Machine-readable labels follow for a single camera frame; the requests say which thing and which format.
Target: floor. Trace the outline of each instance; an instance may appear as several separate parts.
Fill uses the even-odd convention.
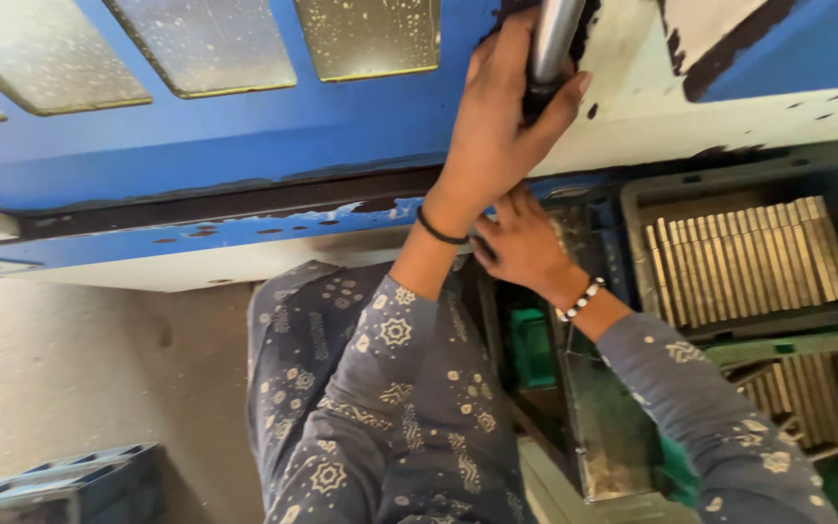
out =
[[[164,295],[0,279],[0,476],[157,441],[169,521],[261,522],[242,418],[249,298],[248,284]]]

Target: patterned long sleeve shirt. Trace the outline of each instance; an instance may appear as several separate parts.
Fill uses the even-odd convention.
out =
[[[386,271],[312,263],[252,301],[267,523],[534,522],[507,401],[459,291],[425,300]],[[688,449],[705,522],[838,522],[795,443],[673,329],[631,315],[598,348]]]

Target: metal handle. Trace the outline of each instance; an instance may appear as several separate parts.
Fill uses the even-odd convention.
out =
[[[529,89],[523,107],[538,116],[563,84],[562,69],[587,0],[543,0],[529,53]]]

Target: person's right hand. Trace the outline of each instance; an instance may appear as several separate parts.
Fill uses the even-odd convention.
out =
[[[574,73],[539,119],[526,127],[522,97],[539,9],[506,19],[471,55],[448,159],[423,209],[437,229],[463,236],[474,218],[518,184],[548,154],[577,116],[589,73]]]
[[[496,223],[486,216],[475,223],[490,250],[480,238],[471,238],[474,256],[491,276],[528,287],[549,301],[560,291],[560,280],[574,279],[574,287],[583,280],[587,288],[587,273],[562,251],[548,214],[526,184],[513,187],[496,200],[494,208]],[[559,297],[560,302],[566,299]]]

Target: stack of metal bars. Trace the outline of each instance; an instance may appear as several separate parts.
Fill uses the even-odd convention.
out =
[[[697,328],[838,300],[838,239],[822,196],[645,228],[663,320]]]
[[[725,377],[810,460],[838,456],[838,352],[749,363]]]

